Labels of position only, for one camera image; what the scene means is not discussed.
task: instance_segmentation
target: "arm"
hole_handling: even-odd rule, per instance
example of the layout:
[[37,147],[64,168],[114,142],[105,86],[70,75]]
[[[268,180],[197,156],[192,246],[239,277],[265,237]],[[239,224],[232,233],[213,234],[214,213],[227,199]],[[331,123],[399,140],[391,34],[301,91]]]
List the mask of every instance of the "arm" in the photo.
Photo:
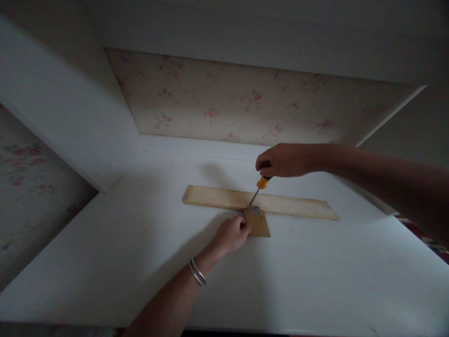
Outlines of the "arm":
[[[261,170],[261,164],[273,166]],[[262,176],[303,176],[324,171],[366,189],[435,238],[449,244],[449,173],[439,167],[337,144],[278,144],[256,162]]]
[[[251,226],[246,225],[241,216],[223,222],[210,244],[195,258],[196,265],[204,277],[208,277],[226,254],[239,249],[250,231]],[[180,336],[200,287],[188,264],[185,265],[148,302],[123,337]]]

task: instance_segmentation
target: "screwdriver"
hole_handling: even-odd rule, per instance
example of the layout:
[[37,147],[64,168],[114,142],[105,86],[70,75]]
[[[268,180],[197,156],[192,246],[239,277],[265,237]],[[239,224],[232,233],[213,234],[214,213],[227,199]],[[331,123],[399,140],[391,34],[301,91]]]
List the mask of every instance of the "screwdriver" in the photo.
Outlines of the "screwdriver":
[[[273,165],[269,161],[266,161],[266,162],[262,163],[261,168],[264,169],[264,168],[272,167],[272,166]],[[267,188],[268,181],[271,178],[273,178],[273,177],[261,176],[260,180],[257,182],[257,192],[256,192],[256,194],[254,194],[254,197],[251,199],[251,202],[249,203],[248,207],[253,204],[254,199],[256,199],[257,193],[259,193],[260,190],[264,190]]]

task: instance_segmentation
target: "screwdriver shaft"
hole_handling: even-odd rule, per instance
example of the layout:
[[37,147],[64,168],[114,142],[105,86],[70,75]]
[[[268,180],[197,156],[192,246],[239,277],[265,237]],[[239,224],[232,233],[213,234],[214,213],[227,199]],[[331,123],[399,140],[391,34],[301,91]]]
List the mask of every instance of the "screwdriver shaft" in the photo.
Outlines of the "screwdriver shaft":
[[251,199],[251,202],[249,203],[248,206],[251,206],[253,204],[253,201],[254,201],[254,199],[256,199],[256,195],[257,195],[257,193],[259,193],[259,191],[260,191],[260,189],[257,189],[256,194],[254,194],[254,197]]

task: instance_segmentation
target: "yellow screwdriver handle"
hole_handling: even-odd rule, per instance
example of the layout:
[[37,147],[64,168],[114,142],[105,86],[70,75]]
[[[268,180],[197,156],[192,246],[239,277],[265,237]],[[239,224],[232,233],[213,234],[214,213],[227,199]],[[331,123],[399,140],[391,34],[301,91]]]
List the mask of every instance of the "yellow screwdriver handle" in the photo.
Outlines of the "yellow screwdriver handle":
[[264,190],[267,188],[268,180],[265,177],[261,177],[261,179],[257,182],[257,188]]

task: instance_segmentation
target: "silver bangle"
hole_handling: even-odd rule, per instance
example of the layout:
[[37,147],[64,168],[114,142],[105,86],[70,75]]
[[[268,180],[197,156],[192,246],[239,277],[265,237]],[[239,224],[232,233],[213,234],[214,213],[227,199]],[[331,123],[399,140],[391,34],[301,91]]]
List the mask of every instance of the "silver bangle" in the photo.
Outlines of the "silver bangle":
[[203,281],[201,281],[200,278],[199,278],[199,277],[195,274],[195,272],[193,271],[192,263],[191,263],[190,261],[188,262],[188,266],[190,267],[190,270],[192,271],[193,276],[195,276],[196,280],[198,281],[198,283],[199,283],[201,286],[205,286],[206,284],[203,283]]
[[196,271],[198,272],[198,274],[200,274],[201,278],[202,278],[203,281],[204,281],[204,284],[206,284],[206,283],[207,283],[207,278],[205,278],[204,275],[201,274],[200,270],[198,269],[198,266],[197,266],[196,263],[195,263],[195,258],[194,258],[194,257],[191,258],[190,261],[192,262],[192,264],[193,264],[193,266],[195,267],[195,269],[196,269]]

